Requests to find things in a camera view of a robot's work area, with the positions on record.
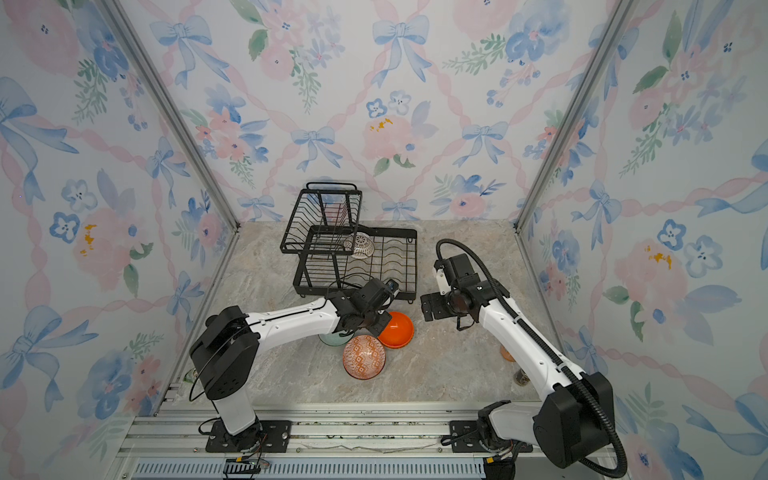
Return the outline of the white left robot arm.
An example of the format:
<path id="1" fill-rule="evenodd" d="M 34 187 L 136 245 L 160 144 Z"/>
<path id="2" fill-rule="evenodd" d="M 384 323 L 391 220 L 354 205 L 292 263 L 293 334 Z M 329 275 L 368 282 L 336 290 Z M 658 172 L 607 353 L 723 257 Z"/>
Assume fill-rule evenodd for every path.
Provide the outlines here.
<path id="1" fill-rule="evenodd" d="M 283 310 L 246 313 L 229 306 L 208 317 L 189 348 L 202 388 L 218 414 L 207 433 L 208 453 L 253 452 L 269 437 L 245 384 L 260 353 L 316 335 L 380 334 L 390 323 L 388 307 L 399 293 L 393 280 L 370 279 L 357 289 L 330 291 L 321 299 Z"/>

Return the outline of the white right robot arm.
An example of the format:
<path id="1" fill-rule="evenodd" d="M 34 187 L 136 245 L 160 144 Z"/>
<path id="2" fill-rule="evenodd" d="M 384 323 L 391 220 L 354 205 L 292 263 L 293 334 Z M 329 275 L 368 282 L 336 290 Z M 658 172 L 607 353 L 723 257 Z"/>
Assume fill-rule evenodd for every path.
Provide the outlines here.
<path id="1" fill-rule="evenodd" d="M 601 373 L 585 373 L 556 350 L 498 282 L 425 294 L 421 310 L 427 322 L 471 318 L 513 356 L 537 392 L 538 407 L 499 400 L 478 411 L 476 432 L 483 447 L 537 446 L 552 464 L 566 468 L 587 464 L 593 453 L 612 446 L 618 470 L 625 471 L 610 382 Z"/>

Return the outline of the orange plastic bowl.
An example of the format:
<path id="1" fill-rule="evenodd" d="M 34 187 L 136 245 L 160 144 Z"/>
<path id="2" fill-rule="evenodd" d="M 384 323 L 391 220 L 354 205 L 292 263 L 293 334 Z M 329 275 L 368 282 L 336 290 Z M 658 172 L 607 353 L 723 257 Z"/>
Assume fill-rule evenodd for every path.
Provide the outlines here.
<path id="1" fill-rule="evenodd" d="M 378 340 L 387 348 L 400 349 L 407 346 L 415 335 L 412 320 L 401 312 L 391 312 L 391 320 Z"/>

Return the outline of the white brown patterned bowl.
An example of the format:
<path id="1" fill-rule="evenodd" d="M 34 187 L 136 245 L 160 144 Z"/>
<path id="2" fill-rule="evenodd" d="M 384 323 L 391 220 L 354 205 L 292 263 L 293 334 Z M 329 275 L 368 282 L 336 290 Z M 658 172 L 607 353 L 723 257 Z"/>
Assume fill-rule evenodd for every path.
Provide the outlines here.
<path id="1" fill-rule="evenodd" d="M 375 252 L 375 245 L 372 238 L 369 235 L 360 232 L 348 236 L 344 241 L 344 247 L 351 251 L 350 256 L 353 259 L 359 260 L 370 258 Z"/>

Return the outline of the pale green ceramic bowl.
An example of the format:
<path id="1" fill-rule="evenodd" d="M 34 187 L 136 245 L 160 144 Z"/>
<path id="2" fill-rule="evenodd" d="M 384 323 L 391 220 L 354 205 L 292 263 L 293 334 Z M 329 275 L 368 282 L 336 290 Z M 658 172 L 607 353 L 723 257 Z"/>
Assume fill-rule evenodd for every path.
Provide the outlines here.
<path id="1" fill-rule="evenodd" d="M 353 332 L 342 331 L 331 334 L 319 335 L 320 341 L 331 347 L 339 347 L 347 344 L 354 336 Z"/>

